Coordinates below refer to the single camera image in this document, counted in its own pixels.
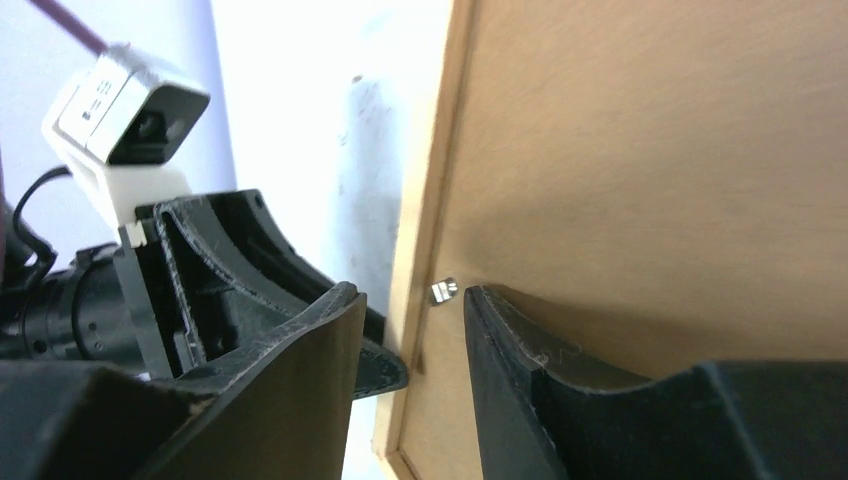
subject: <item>black cable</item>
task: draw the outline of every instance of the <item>black cable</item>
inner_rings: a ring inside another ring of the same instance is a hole
[[[53,268],[53,264],[56,263],[57,254],[53,250],[53,247],[44,239],[32,233],[27,228],[21,228],[21,213],[23,212],[27,201],[29,201],[29,198],[36,192],[36,190],[41,188],[42,185],[56,178],[70,174],[71,171],[64,165],[61,167],[51,168],[45,172],[43,175],[38,177],[32,185],[30,185],[26,192],[24,192],[21,200],[18,202],[18,206],[15,207],[15,211],[12,213],[12,228],[14,228],[15,234],[35,253],[35,264],[29,269],[23,282],[24,289],[26,290],[35,286],[38,282],[43,280],[48,273],[50,273],[50,269]]]

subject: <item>camera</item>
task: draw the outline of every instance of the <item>camera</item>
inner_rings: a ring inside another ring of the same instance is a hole
[[[113,231],[135,209],[191,190],[165,165],[209,105],[209,94],[168,62],[114,45],[59,93],[42,132]]]
[[[209,94],[164,60],[115,45],[57,102],[53,128],[98,161],[161,165],[206,110]]]

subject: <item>wooden board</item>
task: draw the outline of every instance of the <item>wooden board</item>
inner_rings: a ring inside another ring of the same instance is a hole
[[[481,478],[461,300],[422,307],[447,276],[652,377],[848,358],[846,32],[846,2],[456,0],[398,239],[388,470]]]

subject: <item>metal screw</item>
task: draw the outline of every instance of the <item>metal screw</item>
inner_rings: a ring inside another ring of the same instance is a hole
[[[456,284],[456,280],[448,277],[441,282],[434,283],[430,287],[430,291],[433,294],[433,305],[441,305],[456,296],[459,292],[459,286]]]

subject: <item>wooden panel edge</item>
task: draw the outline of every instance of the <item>wooden panel edge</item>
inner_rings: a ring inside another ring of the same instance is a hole
[[[444,53],[436,66],[436,92],[423,96],[412,128],[420,132],[404,178],[397,245],[390,285],[384,346],[397,353],[414,374],[418,331],[432,282],[432,257],[438,238],[442,190],[459,104],[476,0],[453,0]],[[372,449],[378,458],[398,454],[406,407],[406,390],[380,396]]]
[[[419,480],[399,451],[394,451],[385,457],[378,457],[377,461],[387,480]]]

